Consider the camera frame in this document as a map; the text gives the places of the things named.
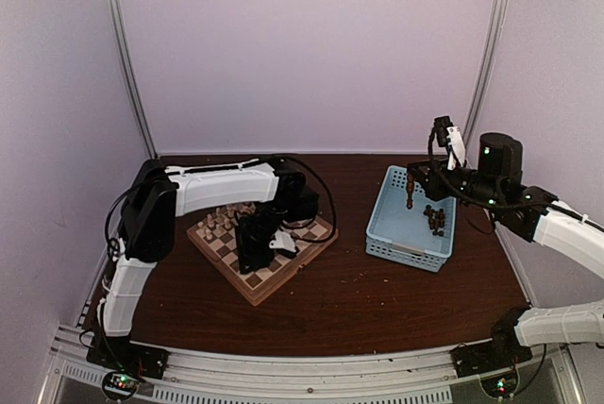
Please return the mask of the dark wooden chess piece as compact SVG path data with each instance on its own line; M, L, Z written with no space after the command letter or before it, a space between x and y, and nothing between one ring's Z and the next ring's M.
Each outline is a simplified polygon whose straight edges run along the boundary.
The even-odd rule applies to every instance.
M413 178L412 175L407 174L407 184L406 184L407 200L406 200L406 208L408 210L411 210L413 208L414 189L415 189L414 178Z

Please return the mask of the wooden chess board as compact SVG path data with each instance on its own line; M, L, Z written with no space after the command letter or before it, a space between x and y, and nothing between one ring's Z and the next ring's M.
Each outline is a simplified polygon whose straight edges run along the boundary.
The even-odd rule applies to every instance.
M317 216L311 221L286 225L281 231L291 234L299 249L293 259L275 251L272 263L256 272L242 275L239 271L235 228L232 234L209 243L194 232L196 223L187 230L188 238L206 259L234 286L251 305L258 306L290 278L305 268L337 239L339 232L328 221Z

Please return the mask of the light blue plastic basket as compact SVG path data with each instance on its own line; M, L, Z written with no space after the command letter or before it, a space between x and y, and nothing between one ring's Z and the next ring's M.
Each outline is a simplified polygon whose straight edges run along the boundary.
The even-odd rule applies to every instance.
M408 210L406 184L406 168L387 168L365 230L365 253L436 273L452 254L457 200L448 197L435 202L414 192L413 208ZM426 205L445 210L444 237L430 232L423 214Z

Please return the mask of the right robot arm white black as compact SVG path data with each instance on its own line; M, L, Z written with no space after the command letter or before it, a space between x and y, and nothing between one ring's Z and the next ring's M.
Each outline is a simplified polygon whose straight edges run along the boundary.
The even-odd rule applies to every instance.
M488 132L479 139L478 167L465 162L465 148L455 126L436 126L428 146L439 145L447 156L414 162L408 172L433 201L455 197L486 210L492 225L501 225L528 243L553 249L592 273L603 274L603 227L580 214L555 194L522 182L523 145L513 137ZM509 311L493 327L484 360L505 366L520 346L548 344L603 345L603 303L600 300L542 309Z

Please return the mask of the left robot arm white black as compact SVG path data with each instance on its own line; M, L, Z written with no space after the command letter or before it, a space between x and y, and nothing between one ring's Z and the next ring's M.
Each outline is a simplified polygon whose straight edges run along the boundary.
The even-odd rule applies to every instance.
M109 209L120 219L107 233L107 254L114 275L97 310L104 337L100 356L116 370L126 370L136 351L123 338L132 330L134 312L153 269L174 249L178 219L195 212L251 203L252 212L237 216L235 242L239 269L247 274L269 265L274 241L294 252L281 228L317 215L319 195L305 172L283 156L201 167L163 167L146 161L131 187Z

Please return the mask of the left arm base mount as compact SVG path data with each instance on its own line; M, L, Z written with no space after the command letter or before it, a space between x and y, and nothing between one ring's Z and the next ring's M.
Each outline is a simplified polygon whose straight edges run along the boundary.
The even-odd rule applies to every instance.
M128 373L135 378L162 379L167 365L167 350L133 344L128 337L94 336L87 362Z

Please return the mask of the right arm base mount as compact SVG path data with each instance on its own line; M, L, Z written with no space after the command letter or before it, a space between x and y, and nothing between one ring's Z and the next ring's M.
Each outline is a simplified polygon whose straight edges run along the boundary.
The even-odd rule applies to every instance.
M493 341L474 345L458 345L450 351L458 378L482 375L495 370L512 368L520 362L532 359L529 347L501 350Z

